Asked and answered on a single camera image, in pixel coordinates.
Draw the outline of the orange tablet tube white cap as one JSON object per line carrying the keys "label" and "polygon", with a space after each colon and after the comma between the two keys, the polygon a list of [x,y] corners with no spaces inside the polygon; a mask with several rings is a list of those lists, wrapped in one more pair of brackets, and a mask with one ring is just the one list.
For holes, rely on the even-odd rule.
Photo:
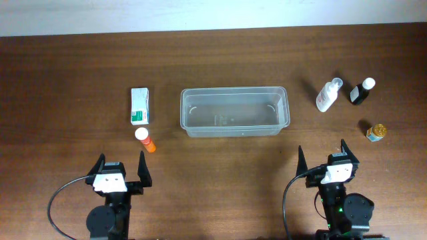
{"label": "orange tablet tube white cap", "polygon": [[149,136],[149,132],[145,127],[139,127],[135,130],[135,138],[139,140],[149,153],[154,153],[156,146]]}

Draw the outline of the white green medicine box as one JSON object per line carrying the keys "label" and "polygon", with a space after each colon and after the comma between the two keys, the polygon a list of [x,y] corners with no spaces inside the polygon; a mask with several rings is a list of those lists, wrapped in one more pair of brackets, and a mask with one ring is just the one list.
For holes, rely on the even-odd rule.
{"label": "white green medicine box", "polygon": [[149,90],[148,88],[131,89],[131,116],[132,125],[149,124]]}

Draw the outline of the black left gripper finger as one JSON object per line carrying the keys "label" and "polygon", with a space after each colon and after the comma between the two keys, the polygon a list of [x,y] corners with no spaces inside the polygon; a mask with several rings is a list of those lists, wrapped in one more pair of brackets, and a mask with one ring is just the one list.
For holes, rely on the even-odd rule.
{"label": "black left gripper finger", "polygon": [[102,171],[105,165],[105,155],[103,153],[100,154],[99,159],[96,161],[95,165],[88,172],[88,175],[96,175]]}
{"label": "black left gripper finger", "polygon": [[139,155],[139,163],[137,169],[137,175],[140,179],[142,187],[151,187],[152,186],[152,178],[147,168],[147,163],[145,160],[145,154],[143,151],[140,152]]}

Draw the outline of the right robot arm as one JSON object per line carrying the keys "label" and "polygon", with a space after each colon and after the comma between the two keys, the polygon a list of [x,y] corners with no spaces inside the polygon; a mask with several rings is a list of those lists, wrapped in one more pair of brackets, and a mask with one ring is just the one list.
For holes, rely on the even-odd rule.
{"label": "right robot arm", "polygon": [[385,239],[383,235],[368,235],[374,202],[359,193],[346,193],[359,167],[359,160],[341,140],[339,153],[328,156],[328,162],[308,168],[304,152],[298,148],[296,179],[304,178],[306,187],[317,187],[328,224],[327,230],[317,230],[316,239]]}

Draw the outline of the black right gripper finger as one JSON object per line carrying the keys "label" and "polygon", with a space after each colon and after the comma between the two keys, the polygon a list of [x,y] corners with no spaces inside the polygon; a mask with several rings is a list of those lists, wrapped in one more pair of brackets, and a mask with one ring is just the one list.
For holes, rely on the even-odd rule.
{"label": "black right gripper finger", "polygon": [[302,149],[302,146],[298,146],[298,165],[296,169],[296,177],[297,176],[304,176],[305,172],[308,170],[308,166],[306,163],[306,159],[304,156],[304,152]]}
{"label": "black right gripper finger", "polygon": [[350,148],[344,141],[344,139],[341,139],[341,152],[345,153],[347,158],[351,161],[352,164],[359,164],[359,160],[355,157],[355,155],[350,151]]}

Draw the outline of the small jar gold lid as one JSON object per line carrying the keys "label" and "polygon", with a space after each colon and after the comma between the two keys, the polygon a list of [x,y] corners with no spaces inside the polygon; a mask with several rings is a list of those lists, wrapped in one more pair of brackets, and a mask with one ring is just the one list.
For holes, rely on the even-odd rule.
{"label": "small jar gold lid", "polygon": [[387,128],[383,124],[376,124],[369,128],[366,132],[366,137],[372,141],[379,141],[387,134]]}

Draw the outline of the clear plastic container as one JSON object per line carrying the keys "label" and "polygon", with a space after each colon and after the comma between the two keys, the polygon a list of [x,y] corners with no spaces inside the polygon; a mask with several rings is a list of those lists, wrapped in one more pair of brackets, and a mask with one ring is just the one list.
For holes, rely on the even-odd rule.
{"label": "clear plastic container", "polygon": [[284,87],[184,89],[180,125],[190,137],[260,137],[277,135],[290,124]]}

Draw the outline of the dark bottle white cap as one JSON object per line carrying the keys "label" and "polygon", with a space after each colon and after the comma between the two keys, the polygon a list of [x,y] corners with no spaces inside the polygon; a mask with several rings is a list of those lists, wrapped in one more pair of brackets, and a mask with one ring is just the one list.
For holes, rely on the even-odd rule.
{"label": "dark bottle white cap", "polygon": [[350,102],[353,105],[361,104],[370,93],[370,90],[375,86],[376,82],[373,78],[366,78],[361,84],[355,86],[350,92]]}

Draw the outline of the white spray bottle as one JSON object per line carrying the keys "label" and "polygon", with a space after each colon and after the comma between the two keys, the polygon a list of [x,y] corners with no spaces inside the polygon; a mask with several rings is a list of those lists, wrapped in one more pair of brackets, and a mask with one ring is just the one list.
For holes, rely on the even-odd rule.
{"label": "white spray bottle", "polygon": [[316,97],[316,106],[319,111],[326,112],[338,97],[338,91],[343,81],[336,77],[327,82]]}

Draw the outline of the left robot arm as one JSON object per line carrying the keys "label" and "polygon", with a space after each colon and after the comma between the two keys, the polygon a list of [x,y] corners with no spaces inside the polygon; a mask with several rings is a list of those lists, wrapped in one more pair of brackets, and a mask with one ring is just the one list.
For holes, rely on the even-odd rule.
{"label": "left robot arm", "polygon": [[90,239],[126,240],[129,234],[131,198],[143,195],[143,190],[152,186],[144,152],[139,155],[138,181],[126,181],[122,162],[108,163],[101,154],[87,174],[85,183],[105,199],[103,205],[90,211],[86,219]]}

